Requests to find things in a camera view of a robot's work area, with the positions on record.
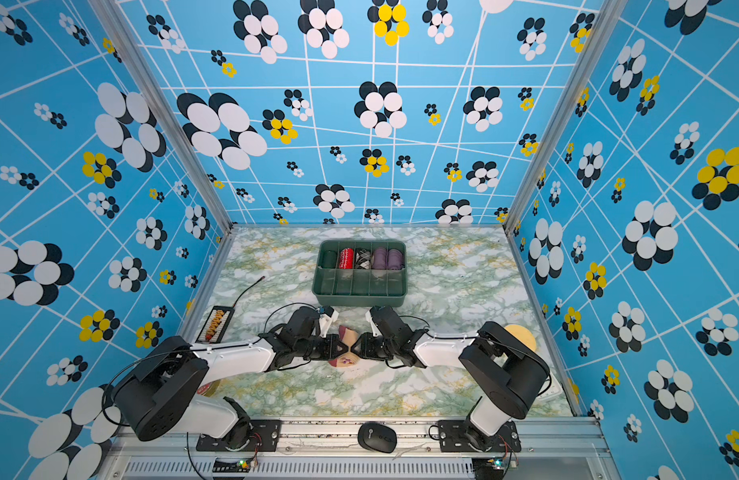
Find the black tray with skewers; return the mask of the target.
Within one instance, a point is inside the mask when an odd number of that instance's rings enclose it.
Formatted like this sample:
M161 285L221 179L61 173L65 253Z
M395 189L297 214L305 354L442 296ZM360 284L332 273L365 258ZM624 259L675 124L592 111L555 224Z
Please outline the black tray with skewers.
M234 300L233 304L229 306L212 306L201 330L199 330L199 334L197 334L195 342L199 344L220 343L241 298L243 298L251 288L257 286L260 282L263 282L263 280L265 280L265 276L261 276L259 280L256 280L251 286L243 290L243 292L241 292L241 294L239 294L239 296Z

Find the dark green rolled sock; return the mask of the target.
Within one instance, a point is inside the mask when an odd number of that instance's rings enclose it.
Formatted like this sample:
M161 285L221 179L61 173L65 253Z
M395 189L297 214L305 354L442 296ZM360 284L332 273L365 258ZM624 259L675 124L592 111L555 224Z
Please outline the dark green rolled sock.
M338 253L334 250L325 250L321 255L319 266L324 269L335 269L337 266Z

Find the yellow round sponge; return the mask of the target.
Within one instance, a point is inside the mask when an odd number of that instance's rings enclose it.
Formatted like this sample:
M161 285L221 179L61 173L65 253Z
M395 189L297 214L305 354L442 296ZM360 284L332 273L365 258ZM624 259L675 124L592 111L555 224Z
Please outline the yellow round sponge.
M509 345L513 349L537 353L537 340L531 330L519 324L509 324L505 326L505 331L509 334Z

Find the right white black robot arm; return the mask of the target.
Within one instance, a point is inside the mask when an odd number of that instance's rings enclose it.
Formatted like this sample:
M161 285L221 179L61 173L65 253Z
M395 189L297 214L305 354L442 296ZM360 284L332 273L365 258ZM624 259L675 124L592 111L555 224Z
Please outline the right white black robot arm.
M471 376L481 397L465 428L479 440L497 435L513 419L525 419L543 388L553 382L547 362L493 321L475 333L455 335L414 330L389 306L371 308L367 318L373 330L350 348L358 357L397 360L403 367L463 368Z

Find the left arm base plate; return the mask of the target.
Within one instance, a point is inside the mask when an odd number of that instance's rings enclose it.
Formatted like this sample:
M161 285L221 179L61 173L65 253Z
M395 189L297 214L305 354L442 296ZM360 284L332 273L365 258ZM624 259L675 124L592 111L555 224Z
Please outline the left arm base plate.
M199 452L275 452L281 427L279 419L251 419L239 434L231 433L220 439L201 434L195 449Z

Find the right green circuit board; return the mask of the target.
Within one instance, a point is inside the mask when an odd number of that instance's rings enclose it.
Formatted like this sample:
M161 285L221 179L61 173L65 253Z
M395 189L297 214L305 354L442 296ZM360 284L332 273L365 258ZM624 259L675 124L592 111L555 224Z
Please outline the right green circuit board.
M473 458L473 474L477 479L503 478L511 470L509 460L497 458Z

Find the black white argyle rolled sock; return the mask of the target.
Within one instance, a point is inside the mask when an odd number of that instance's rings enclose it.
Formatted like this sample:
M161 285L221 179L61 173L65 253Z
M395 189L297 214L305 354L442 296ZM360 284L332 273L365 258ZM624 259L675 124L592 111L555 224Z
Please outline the black white argyle rolled sock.
M353 268L371 270L371 264L373 264L373 252L367 248L355 248Z

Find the green circuit board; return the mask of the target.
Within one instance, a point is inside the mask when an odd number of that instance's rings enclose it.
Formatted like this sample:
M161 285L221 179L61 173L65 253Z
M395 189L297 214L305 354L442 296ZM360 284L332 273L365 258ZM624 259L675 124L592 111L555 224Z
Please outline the green circuit board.
M251 470L251 464L246 459L230 460L217 459L213 463L212 472L221 474L231 473L248 473Z
M473 474L477 479L503 478L511 470L509 460L497 458L473 458Z

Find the left green circuit board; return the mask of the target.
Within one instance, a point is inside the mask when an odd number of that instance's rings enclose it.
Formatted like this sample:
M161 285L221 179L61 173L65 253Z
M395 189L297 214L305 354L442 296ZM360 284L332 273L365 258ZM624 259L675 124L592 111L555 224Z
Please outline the left green circuit board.
M231 473L248 473L251 470L251 464L246 459L230 460L217 459L213 463L212 472L221 474Z

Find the aluminium front rail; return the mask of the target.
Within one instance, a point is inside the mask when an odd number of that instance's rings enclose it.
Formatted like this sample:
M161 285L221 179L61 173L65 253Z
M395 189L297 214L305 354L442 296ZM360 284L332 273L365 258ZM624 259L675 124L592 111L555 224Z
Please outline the aluminium front rail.
M591 418L531 418L515 423L521 452L445 453L431 418L385 418L397 449L384 454L358 445L359 417L289 417L270 453L199 452L196 436L170 434L149 443L123 433L98 472L101 479L477 479L473 458L509 460L503 478L619 479L599 424ZM213 473L217 459L246 459L248 473Z

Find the beige purple striped sock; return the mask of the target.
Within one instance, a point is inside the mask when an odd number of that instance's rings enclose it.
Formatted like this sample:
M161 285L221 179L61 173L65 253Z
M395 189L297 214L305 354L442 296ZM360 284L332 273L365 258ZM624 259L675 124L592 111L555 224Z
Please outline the beige purple striped sock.
M359 334L353 329L341 325L338 328L338 336L346 350L337 358L330 360L329 365L334 368L351 368L359 364L360 358L351 352L351 347L359 340Z

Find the black computer mouse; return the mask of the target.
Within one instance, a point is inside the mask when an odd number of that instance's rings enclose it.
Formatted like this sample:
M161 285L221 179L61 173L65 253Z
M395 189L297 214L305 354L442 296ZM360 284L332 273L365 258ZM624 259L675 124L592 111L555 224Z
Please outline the black computer mouse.
M357 442L365 450L389 454L397 449L397 432L379 422L365 422L359 427Z

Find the green plastic organizer tray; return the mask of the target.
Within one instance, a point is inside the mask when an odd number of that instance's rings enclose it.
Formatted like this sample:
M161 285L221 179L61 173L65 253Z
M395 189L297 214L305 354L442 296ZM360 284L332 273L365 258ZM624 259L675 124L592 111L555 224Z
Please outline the green plastic organizer tray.
M341 270L319 266L325 250L337 253L351 247L373 250L385 247L397 248L405 254L405 267L401 270ZM317 301L328 306L347 307L399 307L407 297L407 246L391 239L339 239L325 240L319 245L311 291Z

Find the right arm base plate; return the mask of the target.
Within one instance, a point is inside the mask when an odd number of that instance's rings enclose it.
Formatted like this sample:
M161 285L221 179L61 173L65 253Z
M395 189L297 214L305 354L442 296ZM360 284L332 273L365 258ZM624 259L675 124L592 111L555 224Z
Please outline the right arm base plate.
M505 454L521 452L521 440L517 426L507 421L499 431L487 435L471 425L467 420L441 420L437 422L439 447L442 452L479 452Z

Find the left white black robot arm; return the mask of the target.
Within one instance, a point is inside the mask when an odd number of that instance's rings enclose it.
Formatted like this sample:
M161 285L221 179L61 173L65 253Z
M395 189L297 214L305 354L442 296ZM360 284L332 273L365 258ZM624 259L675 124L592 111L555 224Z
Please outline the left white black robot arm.
M117 384L107 388L122 419L143 442L167 433L205 435L241 450L252 438L251 420L232 398L208 398L201 386L241 374L283 370L295 361L330 361L348 351L329 327L338 313L331 307L301 307L289 322L261 333L253 342L209 345L168 338L141 359Z

